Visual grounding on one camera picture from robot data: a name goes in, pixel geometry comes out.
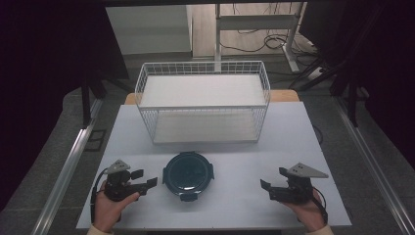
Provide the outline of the white metal desk frame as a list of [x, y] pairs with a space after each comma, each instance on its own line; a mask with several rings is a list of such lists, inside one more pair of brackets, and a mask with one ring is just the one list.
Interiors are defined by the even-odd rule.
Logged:
[[221, 61], [220, 32], [222, 30], [245, 29], [286, 29], [289, 34], [282, 50], [293, 73], [300, 69], [295, 59], [292, 45], [300, 22], [303, 2], [299, 2], [292, 15], [256, 15], [256, 16], [222, 16], [220, 5], [215, 5], [215, 49], [214, 60]]

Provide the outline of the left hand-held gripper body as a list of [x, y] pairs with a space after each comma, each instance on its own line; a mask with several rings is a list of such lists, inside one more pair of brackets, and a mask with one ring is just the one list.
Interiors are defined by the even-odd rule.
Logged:
[[117, 160], [106, 170], [107, 182], [105, 195], [114, 202], [120, 202], [127, 196], [138, 192], [143, 184], [130, 184], [130, 165], [122, 160]]

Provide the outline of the dark round lidded food container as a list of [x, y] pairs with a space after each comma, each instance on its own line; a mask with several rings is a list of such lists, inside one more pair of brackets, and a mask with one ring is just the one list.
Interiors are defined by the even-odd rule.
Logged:
[[178, 154], [162, 173], [162, 183], [182, 202], [196, 201], [213, 179], [213, 164], [196, 152]]

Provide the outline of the white power strip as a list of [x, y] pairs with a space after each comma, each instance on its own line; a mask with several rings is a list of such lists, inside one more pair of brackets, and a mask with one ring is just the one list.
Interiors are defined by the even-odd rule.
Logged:
[[309, 80], [313, 80], [313, 79], [315, 79], [316, 77], [318, 77], [318, 76], [320, 76], [323, 72], [325, 71], [325, 69], [324, 68], [322, 68], [322, 67], [318, 67], [317, 69], [315, 69], [313, 72], [311, 72], [309, 75], [308, 75], [308, 79]]

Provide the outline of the person's right hand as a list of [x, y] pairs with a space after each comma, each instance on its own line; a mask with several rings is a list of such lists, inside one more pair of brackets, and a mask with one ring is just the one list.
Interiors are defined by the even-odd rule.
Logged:
[[327, 225], [320, 209], [312, 201], [302, 205], [284, 203], [284, 206], [294, 212], [297, 219], [305, 227], [307, 233], [317, 234]]

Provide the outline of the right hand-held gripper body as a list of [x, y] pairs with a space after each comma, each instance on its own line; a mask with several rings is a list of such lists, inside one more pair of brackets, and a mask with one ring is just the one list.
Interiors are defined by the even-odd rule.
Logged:
[[287, 168], [288, 186], [273, 187], [268, 191], [270, 199], [295, 205], [305, 204], [313, 199], [312, 178], [328, 178], [329, 175], [306, 164], [297, 163]]

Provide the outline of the wooden table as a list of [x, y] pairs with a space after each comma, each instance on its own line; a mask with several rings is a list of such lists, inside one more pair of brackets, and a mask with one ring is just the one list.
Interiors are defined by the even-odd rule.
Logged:
[[[271, 102], [298, 102], [300, 100], [298, 93], [291, 89], [271, 90], [269, 94]], [[135, 95], [133, 93], [128, 94], [124, 104], [134, 105]]]

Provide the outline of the aluminium rail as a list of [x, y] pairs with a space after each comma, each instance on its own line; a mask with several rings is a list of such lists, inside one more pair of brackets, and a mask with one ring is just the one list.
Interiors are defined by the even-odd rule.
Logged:
[[40, 213], [40, 216], [38, 216], [38, 219], [34, 224], [32, 231], [30, 232], [30, 235], [48, 234], [54, 218], [59, 210], [60, 204], [64, 198], [64, 195], [68, 190], [70, 180], [73, 177], [77, 164], [94, 128], [98, 113], [100, 112], [103, 103], [104, 101], [102, 99], [96, 99], [93, 102], [92, 107], [89, 109], [91, 113], [90, 123], [86, 127], [79, 130], [67, 156], [67, 159], [62, 167], [62, 170], [57, 177], [54, 187], [52, 188], [51, 193]]
[[360, 129], [353, 124], [347, 115], [347, 107], [342, 98], [335, 97], [334, 103], [337, 107], [338, 113], [349, 132], [350, 138], [354, 142], [360, 156], [365, 162], [372, 178], [374, 179], [379, 191], [384, 198], [387, 207], [399, 227], [402, 235], [415, 235], [415, 224], [412, 222], [408, 210], [403, 202], [398, 197], [392, 185], [387, 180], [386, 175], [382, 171], [375, 155], [370, 150], [366, 140], [360, 132]]

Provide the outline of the white cabinet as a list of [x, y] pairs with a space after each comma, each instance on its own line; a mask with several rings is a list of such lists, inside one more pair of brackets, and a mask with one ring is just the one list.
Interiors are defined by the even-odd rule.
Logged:
[[122, 55], [192, 51], [186, 5], [107, 7]]

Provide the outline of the black curtain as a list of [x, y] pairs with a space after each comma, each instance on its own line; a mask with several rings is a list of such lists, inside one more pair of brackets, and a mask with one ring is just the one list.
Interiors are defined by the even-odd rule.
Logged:
[[64, 97], [128, 72], [104, 0], [0, 0], [0, 211], [46, 143]]
[[382, 11], [352, 62], [368, 92], [366, 109], [415, 166], [415, 0], [309, 0], [300, 34], [336, 66], [377, 6]]

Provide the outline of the person's left hand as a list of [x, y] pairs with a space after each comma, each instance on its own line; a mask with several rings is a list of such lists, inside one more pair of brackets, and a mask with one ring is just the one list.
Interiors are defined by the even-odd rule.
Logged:
[[103, 182], [99, 192], [96, 194], [94, 221], [91, 223], [101, 231], [113, 231], [113, 227], [119, 220], [122, 211], [137, 201], [139, 193], [133, 193], [120, 202], [110, 200], [104, 193], [106, 182]]

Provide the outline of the black stand leg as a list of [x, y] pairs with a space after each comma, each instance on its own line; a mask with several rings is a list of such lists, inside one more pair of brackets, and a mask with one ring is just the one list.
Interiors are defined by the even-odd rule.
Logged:
[[85, 129], [91, 122], [90, 99], [89, 92], [92, 92], [97, 99], [104, 99], [107, 91], [100, 78], [91, 77], [85, 78], [81, 84], [82, 97], [82, 128]]
[[334, 96], [342, 96], [345, 90], [347, 90], [346, 114], [353, 126], [357, 127], [357, 76], [353, 63], [350, 60], [344, 60], [338, 64], [336, 66], [336, 75], [337, 77], [330, 87], [330, 92]]

